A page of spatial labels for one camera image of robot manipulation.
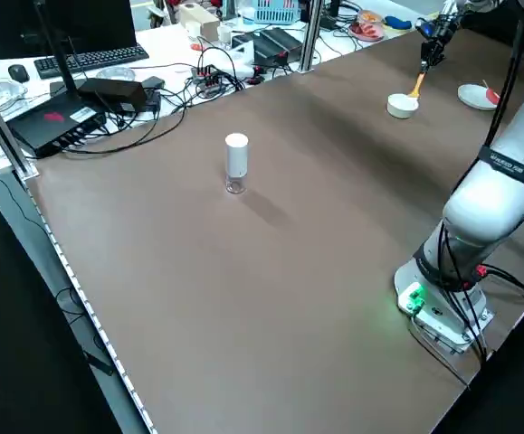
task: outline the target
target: blue basket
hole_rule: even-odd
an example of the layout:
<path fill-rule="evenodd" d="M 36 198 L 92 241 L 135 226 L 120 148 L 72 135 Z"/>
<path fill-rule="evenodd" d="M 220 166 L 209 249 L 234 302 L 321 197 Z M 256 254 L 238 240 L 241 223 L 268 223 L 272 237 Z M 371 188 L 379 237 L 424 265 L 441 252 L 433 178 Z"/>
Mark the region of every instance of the blue basket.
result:
<path fill-rule="evenodd" d="M 257 24 L 294 24 L 300 19 L 298 0 L 253 0 Z"/>

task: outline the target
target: red logo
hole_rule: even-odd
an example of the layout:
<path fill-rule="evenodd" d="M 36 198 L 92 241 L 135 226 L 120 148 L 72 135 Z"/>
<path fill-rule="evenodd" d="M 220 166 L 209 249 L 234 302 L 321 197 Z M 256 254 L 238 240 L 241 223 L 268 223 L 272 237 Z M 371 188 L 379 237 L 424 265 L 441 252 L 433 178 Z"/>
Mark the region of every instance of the red logo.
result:
<path fill-rule="evenodd" d="M 50 120 L 52 122 L 64 122 L 64 117 L 62 116 L 62 114 L 57 113 L 56 111 L 54 111 L 53 113 L 45 113 L 44 119 Z"/>

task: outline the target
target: keyboard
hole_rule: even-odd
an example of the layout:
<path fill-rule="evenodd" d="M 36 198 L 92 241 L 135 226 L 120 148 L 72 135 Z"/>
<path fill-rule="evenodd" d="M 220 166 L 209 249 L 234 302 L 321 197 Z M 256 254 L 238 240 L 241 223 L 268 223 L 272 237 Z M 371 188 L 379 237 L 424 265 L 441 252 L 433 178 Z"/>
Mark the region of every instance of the keyboard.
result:
<path fill-rule="evenodd" d="M 108 66 L 129 63 L 130 61 L 142 61 L 148 58 L 149 55 L 143 50 L 143 47 L 137 45 L 136 47 L 119 48 L 108 52 L 84 52 L 77 54 L 78 62 L 76 62 L 72 55 L 67 56 L 66 61 L 69 64 L 71 73 L 75 74 L 82 71 L 97 70 Z M 61 76 L 58 63 L 53 57 L 38 59 L 34 61 L 34 66 L 38 71 L 38 75 L 43 80 Z"/>

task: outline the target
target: metal pole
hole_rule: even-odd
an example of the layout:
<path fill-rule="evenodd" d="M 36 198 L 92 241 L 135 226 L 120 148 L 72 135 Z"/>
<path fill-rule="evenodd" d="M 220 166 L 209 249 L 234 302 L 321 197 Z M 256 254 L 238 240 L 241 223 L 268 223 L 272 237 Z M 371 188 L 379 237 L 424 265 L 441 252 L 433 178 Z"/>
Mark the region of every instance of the metal pole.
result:
<path fill-rule="evenodd" d="M 308 72 L 312 69 L 314 47 L 319 36 L 319 19 L 324 0 L 311 0 L 310 21 L 306 26 L 304 44 L 301 46 L 300 66 L 298 72 Z"/>
<path fill-rule="evenodd" d="M 32 163 L 26 160 L 24 154 L 12 132 L 5 123 L 5 120 L 0 116 L 0 147 L 5 152 L 8 161 L 18 173 L 20 179 L 32 178 L 38 175 L 36 168 Z"/>

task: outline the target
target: table surface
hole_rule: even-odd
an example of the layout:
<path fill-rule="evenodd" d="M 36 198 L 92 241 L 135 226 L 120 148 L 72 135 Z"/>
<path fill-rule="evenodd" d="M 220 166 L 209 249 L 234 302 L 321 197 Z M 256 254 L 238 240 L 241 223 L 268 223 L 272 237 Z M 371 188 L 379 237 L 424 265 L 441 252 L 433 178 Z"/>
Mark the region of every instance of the table surface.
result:
<path fill-rule="evenodd" d="M 500 87 L 510 49 L 461 31 L 401 121 L 386 96 L 412 87 L 419 42 L 193 108 L 125 153 L 40 164 L 30 191 L 160 430 L 419 433 L 457 397 L 462 386 L 409 335 L 392 277 L 488 129 L 491 113 L 463 106 L 457 87 Z M 524 68 L 509 116 L 523 99 Z M 235 131 L 251 141 L 237 196 L 224 189 Z M 524 279 L 524 225 L 491 261 Z M 500 282 L 485 291 L 497 348 L 524 300 Z M 453 362 L 468 377 L 478 365 Z"/>
<path fill-rule="evenodd" d="M 371 9 L 377 13 L 386 16 L 394 15 L 403 20 L 410 20 L 414 22 L 419 16 L 419 13 L 397 5 L 390 0 L 365 0 L 360 2 L 360 5 L 365 9 Z M 341 14 L 349 13 L 349 10 L 341 9 Z M 234 19 L 230 20 L 230 23 L 234 24 L 234 30 L 236 32 L 244 31 L 250 32 L 255 29 L 267 27 L 266 25 L 243 25 L 240 20 Z M 303 40 L 305 23 L 295 23 L 293 25 L 283 26 L 277 25 L 273 27 L 281 27 L 286 29 L 288 33 L 299 40 Z M 386 38 L 392 39 L 396 36 L 404 34 L 403 32 L 393 31 L 392 29 L 387 29 Z M 316 63 L 320 61 L 329 61 L 338 57 L 341 54 L 347 54 L 356 50 L 361 50 L 371 46 L 371 42 L 358 42 L 360 45 L 356 44 L 356 41 L 352 41 L 347 37 L 340 37 L 342 33 L 333 33 L 329 31 L 322 30 L 320 33 L 321 38 L 318 39 L 316 43 Z M 171 63 L 182 62 L 195 65 L 199 57 L 199 53 L 192 51 L 187 34 L 181 24 L 169 25 L 166 27 L 160 27 L 157 29 L 146 30 L 143 32 L 137 32 L 138 43 L 147 51 L 149 54 L 149 59 L 144 61 L 136 61 L 129 64 L 132 67 L 150 67 L 149 69 L 144 70 L 135 70 L 137 81 L 143 81 L 151 76 L 158 76 L 166 82 L 167 90 L 173 92 L 179 92 L 185 86 L 186 78 L 190 76 L 189 68 L 186 66 L 173 66 L 166 68 L 158 68 L 158 65 L 169 65 Z M 204 58 L 208 63 L 215 63 L 216 52 L 207 53 Z M 12 59 L 0 61 L 0 79 L 10 79 L 8 75 L 8 67 L 13 64 L 22 64 L 30 76 L 30 81 L 24 85 L 28 89 L 25 99 L 19 101 L 14 105 L 13 108 L 6 111 L 5 120 L 14 118 L 24 113 L 31 107 L 34 107 L 38 104 L 42 104 L 49 97 L 49 84 L 51 81 L 58 81 L 60 78 L 52 80 L 40 80 L 38 72 L 36 71 L 33 63 L 34 59 Z M 294 62 L 291 67 L 296 70 L 298 63 Z M 99 70 L 87 71 L 87 76 L 94 77 Z M 81 74 L 74 74 L 75 79 L 82 78 Z M 272 78 L 271 74 L 266 75 L 267 80 Z M 203 102 L 201 99 L 196 99 L 195 103 Z M 161 116 L 167 116 L 171 113 L 174 106 L 167 103 L 165 100 L 162 101 L 161 107 Z M 147 121 L 151 119 L 150 115 L 144 115 L 138 118 L 140 121 Z M 111 122 L 107 123 L 109 130 L 113 131 L 116 128 Z M 4 152 L 0 148 L 0 170 L 3 170 L 10 166 L 7 158 L 4 155 Z"/>

